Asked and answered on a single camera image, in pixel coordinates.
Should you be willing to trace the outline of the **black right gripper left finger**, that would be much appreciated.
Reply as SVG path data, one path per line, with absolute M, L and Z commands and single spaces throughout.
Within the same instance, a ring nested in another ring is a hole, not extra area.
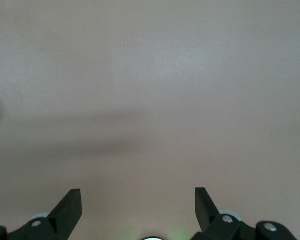
M 82 212 L 81 190 L 71 189 L 46 217 L 36 217 L 10 233 L 0 226 L 0 240 L 67 240 Z

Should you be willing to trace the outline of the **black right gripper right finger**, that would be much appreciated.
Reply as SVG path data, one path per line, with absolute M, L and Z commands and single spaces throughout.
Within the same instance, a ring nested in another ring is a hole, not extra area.
M 233 214 L 220 213 L 204 187 L 195 189 L 195 215 L 200 232 L 193 240 L 295 240 L 284 225 L 274 221 L 260 221 L 253 228 Z

